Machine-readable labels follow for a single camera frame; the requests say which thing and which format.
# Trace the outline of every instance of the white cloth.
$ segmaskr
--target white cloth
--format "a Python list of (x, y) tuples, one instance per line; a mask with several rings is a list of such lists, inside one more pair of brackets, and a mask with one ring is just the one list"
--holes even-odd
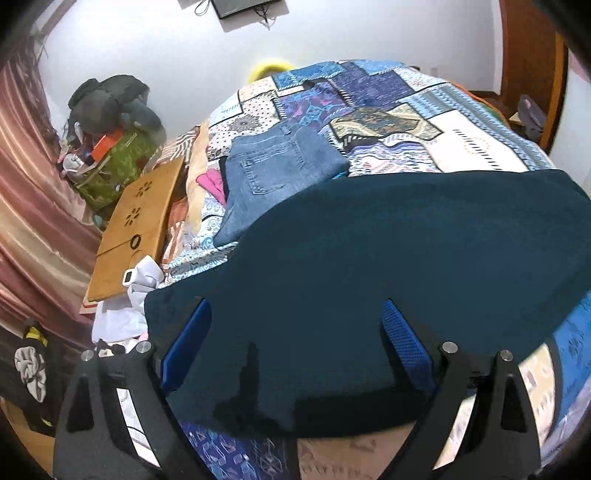
[(100, 301), (96, 307), (91, 340), (98, 343), (120, 342), (148, 332), (144, 312), (146, 295), (164, 279), (158, 264), (147, 255), (131, 269), (129, 280), (123, 282), (127, 293)]
[(90, 336), (93, 343), (120, 342), (148, 331), (146, 318), (133, 308), (127, 294), (100, 301)]

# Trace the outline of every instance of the pink curtain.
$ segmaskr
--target pink curtain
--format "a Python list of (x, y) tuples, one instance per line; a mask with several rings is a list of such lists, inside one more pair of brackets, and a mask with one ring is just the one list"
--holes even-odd
[(78, 312), (100, 233), (60, 178), (58, 154), (29, 39), (0, 72), (0, 320), (32, 317), (84, 347), (91, 321)]

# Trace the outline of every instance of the blue patterned fabric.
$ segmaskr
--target blue patterned fabric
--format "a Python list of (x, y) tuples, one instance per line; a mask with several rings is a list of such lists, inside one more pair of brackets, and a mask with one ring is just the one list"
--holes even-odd
[[(542, 168), (553, 168), (548, 157), (537, 144), (520, 137), (513, 130), (508, 129), (490, 111), (458, 88), (450, 84), (443, 84), (430, 87), (428, 91), (444, 105), (447, 105), (450, 110), (461, 112), (478, 128), (513, 150), (528, 169), (541, 170)], [(418, 92), (414, 94), (414, 97), (427, 99), (428, 94), (426, 92)], [(411, 102), (413, 100), (411, 99), (411, 102), (408, 100), (409, 98), (404, 98), (401, 99), (401, 102), (407, 102), (412, 105)], [(433, 106), (434, 108), (438, 108), (435, 103), (433, 103)]]
[(396, 67), (401, 67), (404, 64), (393, 60), (353, 60), (360, 69), (365, 71), (368, 75), (375, 75), (377, 73), (384, 73), (393, 70)]
[(305, 125), (319, 132), (333, 118), (351, 113), (330, 83), (317, 83), (310, 90), (274, 99), (281, 119)]
[(190, 423), (181, 428), (217, 480), (289, 480), (283, 440), (240, 440)]
[(414, 93), (414, 90), (394, 72), (368, 75), (354, 63), (347, 62), (344, 66), (347, 71), (331, 81), (349, 106), (370, 106), (387, 111), (398, 105), (399, 98)]
[(562, 369), (562, 402), (558, 415), (561, 419), (591, 374), (591, 292), (587, 292), (554, 332), (554, 340)]
[(278, 90), (286, 90), (302, 85), (306, 80), (329, 79), (344, 71), (345, 69), (335, 61), (326, 61), (290, 72), (277, 73), (273, 75), (273, 80)]

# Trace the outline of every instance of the green bag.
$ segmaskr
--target green bag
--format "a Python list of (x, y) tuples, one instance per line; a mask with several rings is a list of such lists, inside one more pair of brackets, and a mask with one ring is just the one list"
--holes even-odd
[(149, 159), (155, 150), (148, 135), (135, 129), (127, 130), (95, 168), (81, 175), (81, 182), (75, 188), (97, 212), (119, 200), (124, 188), (141, 175), (137, 160)]

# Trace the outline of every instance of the blue mesh pad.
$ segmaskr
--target blue mesh pad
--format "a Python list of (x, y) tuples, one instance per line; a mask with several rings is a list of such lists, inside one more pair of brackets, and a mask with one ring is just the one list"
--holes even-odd
[(436, 386), (433, 360), (392, 300), (384, 302), (382, 324), (412, 384), (418, 390), (432, 393)]
[(160, 388), (165, 395), (183, 384), (211, 324), (212, 308), (207, 300), (203, 300), (162, 360)]

